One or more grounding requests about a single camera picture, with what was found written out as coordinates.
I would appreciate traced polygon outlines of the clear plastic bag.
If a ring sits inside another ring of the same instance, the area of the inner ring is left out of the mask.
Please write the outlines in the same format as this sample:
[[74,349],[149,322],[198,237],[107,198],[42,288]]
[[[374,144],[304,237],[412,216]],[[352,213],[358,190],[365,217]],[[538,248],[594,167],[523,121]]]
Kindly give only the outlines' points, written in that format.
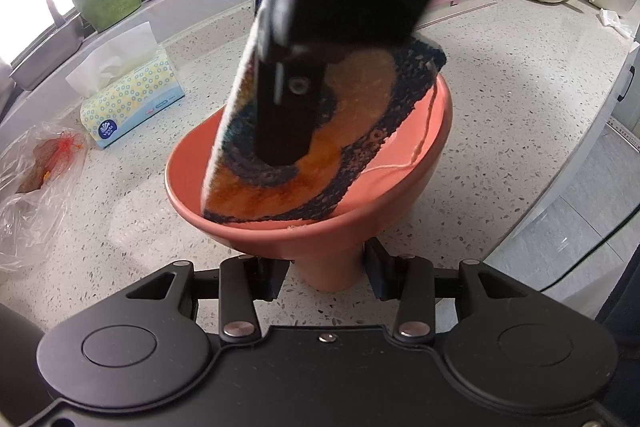
[[1,153],[1,270],[38,265],[70,211],[89,150],[85,132],[37,124]]

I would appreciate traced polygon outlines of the small steel tray left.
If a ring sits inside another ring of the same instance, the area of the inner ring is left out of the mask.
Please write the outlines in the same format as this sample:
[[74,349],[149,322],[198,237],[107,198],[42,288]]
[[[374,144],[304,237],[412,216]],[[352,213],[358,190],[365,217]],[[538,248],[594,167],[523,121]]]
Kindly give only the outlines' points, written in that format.
[[27,54],[12,69],[10,77],[24,91],[32,91],[73,56],[83,41],[84,24],[81,15],[76,14]]

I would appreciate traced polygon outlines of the coral footed bowl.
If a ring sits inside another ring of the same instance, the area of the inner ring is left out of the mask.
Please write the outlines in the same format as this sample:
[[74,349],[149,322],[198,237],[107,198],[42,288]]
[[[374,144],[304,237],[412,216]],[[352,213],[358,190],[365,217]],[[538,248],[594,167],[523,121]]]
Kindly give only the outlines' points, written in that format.
[[454,112],[449,87],[438,77],[329,218],[232,225],[200,215],[201,187],[221,116],[213,113],[169,155],[165,186],[172,207],[221,244],[242,254],[291,260],[309,286],[342,291],[360,277],[364,242],[390,228],[419,199],[442,155]]

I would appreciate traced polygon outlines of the blue patterned sponge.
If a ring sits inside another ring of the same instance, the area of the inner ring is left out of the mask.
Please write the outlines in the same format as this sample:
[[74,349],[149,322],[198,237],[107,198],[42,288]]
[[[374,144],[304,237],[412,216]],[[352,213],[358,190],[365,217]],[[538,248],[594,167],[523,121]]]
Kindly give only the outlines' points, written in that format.
[[347,54],[326,69],[309,152],[271,167],[254,149],[254,54],[250,28],[208,160],[201,214],[216,223],[321,220],[408,118],[447,57],[416,35],[399,49]]

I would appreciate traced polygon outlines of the tissue pack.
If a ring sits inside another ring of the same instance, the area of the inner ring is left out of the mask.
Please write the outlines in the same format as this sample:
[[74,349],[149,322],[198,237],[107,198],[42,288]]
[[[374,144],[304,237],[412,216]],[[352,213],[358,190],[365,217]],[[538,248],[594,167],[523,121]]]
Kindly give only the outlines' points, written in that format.
[[92,51],[66,82],[81,96],[81,124],[101,148],[184,97],[174,64],[148,22]]

